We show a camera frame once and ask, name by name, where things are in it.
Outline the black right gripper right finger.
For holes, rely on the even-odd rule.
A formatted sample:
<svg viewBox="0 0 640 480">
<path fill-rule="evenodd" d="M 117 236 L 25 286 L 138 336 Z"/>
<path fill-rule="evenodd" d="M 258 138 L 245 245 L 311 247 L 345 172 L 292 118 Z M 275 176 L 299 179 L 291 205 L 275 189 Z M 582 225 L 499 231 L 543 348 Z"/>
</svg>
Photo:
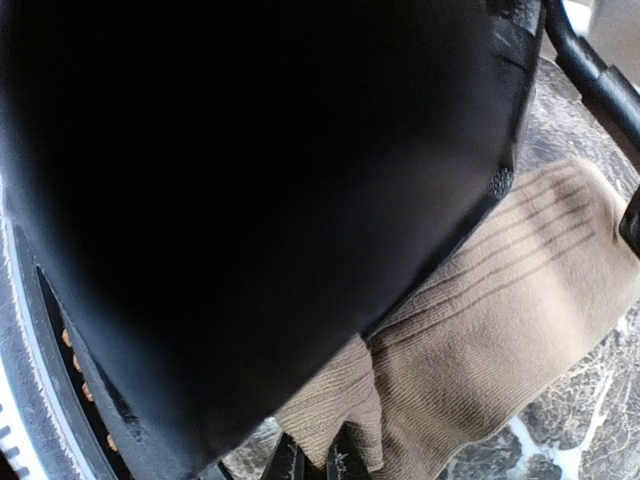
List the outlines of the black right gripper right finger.
<svg viewBox="0 0 640 480">
<path fill-rule="evenodd" d="M 371 480 L 346 425 L 334 439 L 326 461 L 327 480 Z"/>
</svg>

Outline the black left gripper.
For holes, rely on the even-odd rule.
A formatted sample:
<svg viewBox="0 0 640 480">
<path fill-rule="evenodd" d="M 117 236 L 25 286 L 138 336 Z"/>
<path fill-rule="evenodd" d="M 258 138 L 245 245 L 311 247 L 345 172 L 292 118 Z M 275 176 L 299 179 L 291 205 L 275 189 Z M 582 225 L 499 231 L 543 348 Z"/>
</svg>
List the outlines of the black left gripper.
<svg viewBox="0 0 640 480">
<path fill-rule="evenodd" d="M 198 479 L 511 186 L 540 1 L 5 1 L 20 349 L 83 477 Z"/>
</svg>

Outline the tan plain sock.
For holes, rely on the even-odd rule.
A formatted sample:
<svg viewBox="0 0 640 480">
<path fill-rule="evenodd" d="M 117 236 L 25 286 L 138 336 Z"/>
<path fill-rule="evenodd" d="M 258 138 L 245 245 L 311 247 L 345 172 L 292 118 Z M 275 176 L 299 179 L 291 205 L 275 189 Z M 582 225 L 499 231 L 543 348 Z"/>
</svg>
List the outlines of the tan plain sock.
<svg viewBox="0 0 640 480">
<path fill-rule="evenodd" d="M 639 297 L 625 203 L 590 161 L 519 176 L 463 247 L 371 338 L 276 414 L 322 467 L 347 427 L 376 479 L 433 479 L 581 360 Z"/>
</svg>

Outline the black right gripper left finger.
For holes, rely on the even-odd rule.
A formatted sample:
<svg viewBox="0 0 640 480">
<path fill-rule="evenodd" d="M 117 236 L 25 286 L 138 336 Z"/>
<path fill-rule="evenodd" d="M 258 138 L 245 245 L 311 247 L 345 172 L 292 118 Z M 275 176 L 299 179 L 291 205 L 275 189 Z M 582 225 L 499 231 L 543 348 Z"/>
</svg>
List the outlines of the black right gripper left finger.
<svg viewBox="0 0 640 480">
<path fill-rule="evenodd" d="M 295 440 L 286 433 L 280 436 L 261 480 L 303 480 L 306 456 Z"/>
</svg>

